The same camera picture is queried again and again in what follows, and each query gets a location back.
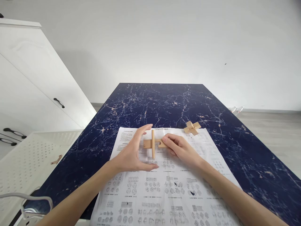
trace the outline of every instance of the table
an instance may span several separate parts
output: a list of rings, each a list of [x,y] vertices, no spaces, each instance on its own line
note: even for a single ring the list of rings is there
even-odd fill
[[[56,206],[110,158],[119,127],[206,128],[242,189],[289,225],[301,225],[301,181],[204,85],[120,83],[36,196]],[[82,215],[90,219],[94,199]],[[47,213],[44,201],[26,208]]]

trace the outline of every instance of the hand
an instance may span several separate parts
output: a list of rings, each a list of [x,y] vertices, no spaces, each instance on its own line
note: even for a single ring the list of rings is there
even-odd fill
[[[197,167],[203,160],[184,137],[168,133],[162,141],[168,146],[168,152],[177,156],[187,166]]]
[[[153,124],[147,124],[145,126],[137,129],[131,141],[128,145],[110,162],[114,164],[120,172],[125,171],[151,171],[153,169],[159,168],[157,164],[146,164],[139,160],[138,149],[140,144],[140,139],[142,135],[146,134],[146,130],[150,130]]]

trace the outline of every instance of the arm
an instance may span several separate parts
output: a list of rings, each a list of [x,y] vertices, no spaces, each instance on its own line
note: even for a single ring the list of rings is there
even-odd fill
[[[162,141],[169,147],[170,154],[177,156],[186,165],[192,167],[216,190],[244,225],[287,225],[215,170],[196,153],[183,137],[169,133],[162,138]]]
[[[156,164],[145,164],[138,159],[141,136],[150,130],[152,124],[140,127],[129,144],[112,160],[108,161],[89,180],[78,187],[67,198],[51,210],[37,225],[75,225],[92,199],[103,189],[105,184],[117,173],[124,171],[151,171]]]

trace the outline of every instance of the wooden block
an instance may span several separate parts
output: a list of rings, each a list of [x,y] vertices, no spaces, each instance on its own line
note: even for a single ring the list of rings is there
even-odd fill
[[[166,148],[167,146],[163,143],[162,139],[156,139],[155,143],[159,142],[158,148]],[[143,140],[143,148],[151,148],[151,140]]]
[[[158,145],[158,148],[167,148],[167,146],[166,146],[165,143],[162,141],[162,139],[155,140],[155,142],[160,142],[160,144]]]
[[[188,128],[188,129],[193,128],[193,124],[192,124],[191,121],[186,122],[186,125],[187,125],[187,128]]]
[[[191,128],[189,131],[190,131],[194,136],[195,136],[195,135],[198,135],[198,132],[197,132],[196,128]]]
[[[151,140],[143,140],[143,148],[151,148]]]
[[[196,129],[201,128],[201,126],[200,126],[200,124],[198,122],[193,123],[193,127],[196,128]]]
[[[189,128],[188,128],[188,127],[185,127],[185,128],[184,128],[184,132],[185,132],[185,133],[190,133]]]
[[[151,157],[155,159],[155,131],[151,131]]]
[[[61,158],[62,158],[62,155],[59,155],[59,158],[56,161],[51,162],[50,165],[58,164],[58,162],[61,160]]]

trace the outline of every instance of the paper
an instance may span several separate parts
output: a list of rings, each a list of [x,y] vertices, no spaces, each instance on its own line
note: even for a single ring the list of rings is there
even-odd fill
[[[136,130],[119,129],[111,159],[129,143]],[[196,136],[182,129],[154,130],[155,139],[167,133],[183,136],[203,159],[240,187],[206,129],[198,129]],[[159,168],[116,175],[99,193],[90,225],[240,225],[236,215],[206,181],[165,149],[158,149],[158,143],[156,157],[152,159],[151,149],[143,149],[144,139],[151,139],[151,131],[142,136],[139,159],[156,163]]]

